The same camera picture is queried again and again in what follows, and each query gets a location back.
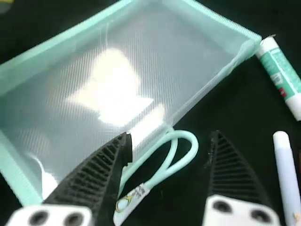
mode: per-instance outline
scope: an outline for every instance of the white pen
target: white pen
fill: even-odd
[[[273,140],[285,222],[295,226],[301,215],[301,200],[289,137],[278,131]]]

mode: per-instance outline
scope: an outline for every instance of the green label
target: green label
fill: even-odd
[[[285,100],[301,93],[301,80],[280,48],[266,52],[260,61]]]

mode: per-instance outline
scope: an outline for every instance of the white glue stick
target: white glue stick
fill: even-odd
[[[273,140],[285,222],[295,226],[301,214],[301,200],[293,152],[287,133],[278,131]]]
[[[301,79],[273,37],[262,40],[256,53],[297,121],[301,121]]]

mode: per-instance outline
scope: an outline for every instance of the white cap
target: white cap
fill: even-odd
[[[284,148],[291,149],[290,139],[284,131],[277,131],[273,135],[275,149]]]
[[[261,41],[260,47],[256,53],[256,56],[260,58],[266,52],[279,47],[273,36],[269,36]]]
[[[301,93],[297,93],[294,96],[288,98],[285,101],[297,121],[301,121]]]

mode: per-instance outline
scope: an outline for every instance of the black surface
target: black surface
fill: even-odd
[[[87,19],[111,4],[109,0],[16,0],[11,11],[0,17],[0,62],[47,40]],[[276,34],[284,54],[301,74],[301,1],[298,0],[201,0],[223,16],[259,33]],[[193,132],[199,139],[196,158],[157,187],[132,213],[124,225],[201,225],[207,194],[207,151],[210,133],[221,130],[257,173],[276,212],[284,223],[272,134],[286,131],[291,139],[295,162],[301,147],[298,124],[260,62],[247,60],[203,98],[179,123],[176,129]],[[179,143],[177,158],[189,148]],[[159,166],[167,145],[153,155],[130,179],[125,190],[146,180]],[[1,180],[1,222],[20,207]]]

